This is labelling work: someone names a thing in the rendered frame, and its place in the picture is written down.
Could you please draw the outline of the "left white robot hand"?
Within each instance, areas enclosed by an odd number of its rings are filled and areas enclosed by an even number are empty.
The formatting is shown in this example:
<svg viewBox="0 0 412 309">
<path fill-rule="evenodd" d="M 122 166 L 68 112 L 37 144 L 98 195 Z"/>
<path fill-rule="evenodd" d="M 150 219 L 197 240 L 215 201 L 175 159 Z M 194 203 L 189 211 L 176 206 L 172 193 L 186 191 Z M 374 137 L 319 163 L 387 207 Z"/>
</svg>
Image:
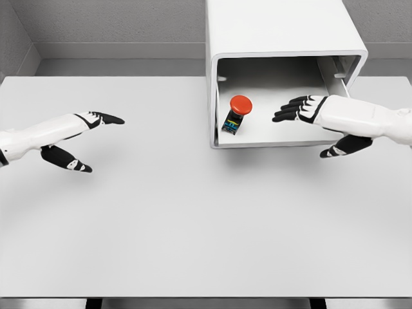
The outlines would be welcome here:
<svg viewBox="0 0 412 309">
<path fill-rule="evenodd" d="M 121 118 L 97 111 L 67 114 L 33 126 L 30 130 L 30 145 L 41 151 L 43 160 L 57 167 L 91 173 L 93 169 L 90 166 L 57 147 L 56 143 L 79 136 L 98 126 L 124 123 L 125 121 Z"/>
</svg>

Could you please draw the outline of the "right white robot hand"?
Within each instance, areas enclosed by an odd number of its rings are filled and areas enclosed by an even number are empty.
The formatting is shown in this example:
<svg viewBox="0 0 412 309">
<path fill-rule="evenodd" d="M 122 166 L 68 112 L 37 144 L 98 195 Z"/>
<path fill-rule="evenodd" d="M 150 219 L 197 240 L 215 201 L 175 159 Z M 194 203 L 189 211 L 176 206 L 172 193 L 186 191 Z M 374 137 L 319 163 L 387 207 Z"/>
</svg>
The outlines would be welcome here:
<svg viewBox="0 0 412 309">
<path fill-rule="evenodd" d="M 274 113 L 273 122 L 301 121 L 344 134 L 321 158 L 346 156 L 367 147 L 380 136 L 373 118 L 376 106 L 368 102 L 338 95 L 307 95 L 293 98 Z"/>
</svg>

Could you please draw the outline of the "white cabinet drawer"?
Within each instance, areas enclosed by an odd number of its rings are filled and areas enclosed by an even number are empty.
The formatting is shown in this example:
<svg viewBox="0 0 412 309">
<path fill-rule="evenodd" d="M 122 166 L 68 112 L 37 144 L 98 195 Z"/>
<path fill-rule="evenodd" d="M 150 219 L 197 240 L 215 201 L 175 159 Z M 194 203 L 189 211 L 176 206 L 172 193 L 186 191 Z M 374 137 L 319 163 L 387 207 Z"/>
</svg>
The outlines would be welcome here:
<svg viewBox="0 0 412 309">
<path fill-rule="evenodd" d="M 211 146 L 215 149 L 332 144 L 342 136 L 299 121 L 272 121 L 281 106 L 296 97 L 348 97 L 334 56 L 226 58 L 217 61 L 212 78 Z M 235 135 L 222 131 L 230 100 L 243 95 L 252 102 Z"/>
</svg>

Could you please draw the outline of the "red button load switch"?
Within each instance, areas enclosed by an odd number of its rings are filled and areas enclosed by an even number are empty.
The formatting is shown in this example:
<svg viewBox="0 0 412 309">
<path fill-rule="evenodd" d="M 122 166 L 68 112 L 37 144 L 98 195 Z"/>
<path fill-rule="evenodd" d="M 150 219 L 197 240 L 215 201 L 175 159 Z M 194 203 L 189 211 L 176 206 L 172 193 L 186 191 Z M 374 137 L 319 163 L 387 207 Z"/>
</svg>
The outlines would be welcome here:
<svg viewBox="0 0 412 309">
<path fill-rule="evenodd" d="M 235 135 L 243 121 L 245 115 L 252 111 L 251 100 L 243 95 L 236 95 L 230 100 L 230 110 L 221 127 L 222 131 L 226 131 Z"/>
</svg>

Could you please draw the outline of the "white tabletop storage cabinet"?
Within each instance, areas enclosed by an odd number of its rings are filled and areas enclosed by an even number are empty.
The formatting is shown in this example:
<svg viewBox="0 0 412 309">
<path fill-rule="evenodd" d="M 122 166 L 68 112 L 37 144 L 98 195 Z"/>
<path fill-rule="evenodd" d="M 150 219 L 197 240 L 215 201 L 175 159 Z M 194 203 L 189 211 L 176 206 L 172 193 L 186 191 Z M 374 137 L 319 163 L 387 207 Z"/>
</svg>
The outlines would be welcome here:
<svg viewBox="0 0 412 309">
<path fill-rule="evenodd" d="M 210 143 L 218 60 L 334 56 L 349 91 L 368 58 L 342 0 L 206 0 L 205 22 Z"/>
</svg>

